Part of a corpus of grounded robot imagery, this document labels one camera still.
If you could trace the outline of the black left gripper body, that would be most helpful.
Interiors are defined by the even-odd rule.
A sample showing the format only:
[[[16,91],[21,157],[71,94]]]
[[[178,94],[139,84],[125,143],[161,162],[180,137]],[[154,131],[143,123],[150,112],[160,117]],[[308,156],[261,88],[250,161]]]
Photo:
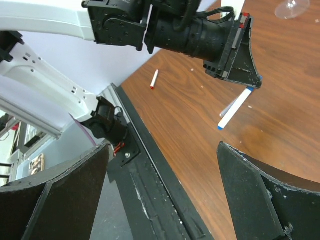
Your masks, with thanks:
[[[220,80],[228,77],[222,64],[228,61],[223,53],[231,48],[235,30],[240,23],[233,18],[214,23],[207,18],[194,18],[183,31],[175,31],[182,18],[166,12],[152,12],[144,42],[152,54],[160,48],[203,60],[208,75]]]

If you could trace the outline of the blue marker cap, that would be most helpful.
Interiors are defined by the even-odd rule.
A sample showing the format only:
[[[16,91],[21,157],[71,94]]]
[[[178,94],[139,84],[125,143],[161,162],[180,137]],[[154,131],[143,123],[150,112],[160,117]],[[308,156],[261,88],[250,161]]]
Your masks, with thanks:
[[[258,81],[257,87],[260,88],[260,87],[262,86],[262,83],[263,83],[263,76],[260,75],[260,76],[259,76],[259,81]]]

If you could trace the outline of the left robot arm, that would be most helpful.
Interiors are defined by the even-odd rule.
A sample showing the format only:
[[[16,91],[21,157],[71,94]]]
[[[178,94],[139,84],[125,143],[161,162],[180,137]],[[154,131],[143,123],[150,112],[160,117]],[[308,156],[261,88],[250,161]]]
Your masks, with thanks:
[[[223,129],[248,95],[262,86],[251,47],[252,17],[242,0],[199,11],[198,0],[3,0],[0,3],[0,76],[55,103],[116,150],[130,132],[103,96],[63,71],[96,64],[98,45],[155,48],[203,60],[205,72],[244,85],[218,124]]]

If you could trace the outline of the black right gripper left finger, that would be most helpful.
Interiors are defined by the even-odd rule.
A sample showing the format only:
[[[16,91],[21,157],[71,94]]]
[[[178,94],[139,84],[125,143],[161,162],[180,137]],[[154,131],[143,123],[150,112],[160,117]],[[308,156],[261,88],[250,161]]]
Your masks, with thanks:
[[[109,162],[102,143],[0,188],[2,240],[88,240]]]

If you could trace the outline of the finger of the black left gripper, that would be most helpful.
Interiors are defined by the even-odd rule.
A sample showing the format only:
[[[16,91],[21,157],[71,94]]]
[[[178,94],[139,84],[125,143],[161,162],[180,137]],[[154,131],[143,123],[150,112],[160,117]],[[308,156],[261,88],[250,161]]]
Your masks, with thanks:
[[[253,18],[248,16],[244,23],[244,28],[240,28],[240,33],[236,34],[237,43],[234,43],[231,47],[229,57],[231,63],[226,67],[228,76],[225,80],[230,83],[258,88],[260,74],[252,53],[252,26]]]

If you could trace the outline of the purple highlighter pen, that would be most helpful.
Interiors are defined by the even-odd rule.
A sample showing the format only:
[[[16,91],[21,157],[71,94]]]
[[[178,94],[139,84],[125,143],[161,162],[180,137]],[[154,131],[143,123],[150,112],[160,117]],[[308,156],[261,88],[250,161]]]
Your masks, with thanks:
[[[220,118],[223,118],[223,117],[226,115],[226,113],[230,110],[230,108],[234,105],[234,103],[235,103],[235,100],[232,101],[232,102],[219,114]]]

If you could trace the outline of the white blue acrylic marker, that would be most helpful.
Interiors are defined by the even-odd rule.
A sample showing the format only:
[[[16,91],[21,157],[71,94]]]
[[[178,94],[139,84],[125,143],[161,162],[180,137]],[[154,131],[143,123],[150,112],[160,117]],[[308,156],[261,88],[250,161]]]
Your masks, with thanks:
[[[237,113],[237,111],[240,109],[240,107],[244,104],[244,102],[247,100],[247,98],[251,95],[253,91],[253,87],[246,87],[244,91],[235,99],[233,106],[217,124],[218,130],[223,130],[227,126],[227,124],[234,117],[234,115]]]

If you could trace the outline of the white red marker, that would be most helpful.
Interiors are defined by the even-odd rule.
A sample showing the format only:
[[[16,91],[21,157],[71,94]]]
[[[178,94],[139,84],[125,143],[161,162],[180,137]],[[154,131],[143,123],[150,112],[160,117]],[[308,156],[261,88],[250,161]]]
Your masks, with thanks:
[[[154,88],[155,88],[158,75],[159,75],[159,70],[157,69],[157,70],[155,71],[155,73],[154,73],[154,75],[153,75],[153,78],[152,78],[152,81],[151,81],[151,83],[150,83],[150,88],[151,88],[151,89],[154,89]]]

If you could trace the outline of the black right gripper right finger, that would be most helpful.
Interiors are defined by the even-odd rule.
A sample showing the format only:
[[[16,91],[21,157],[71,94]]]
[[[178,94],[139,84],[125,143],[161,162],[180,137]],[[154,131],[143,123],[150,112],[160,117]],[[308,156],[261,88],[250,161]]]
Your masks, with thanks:
[[[239,240],[318,240],[320,184],[221,141],[217,159]]]

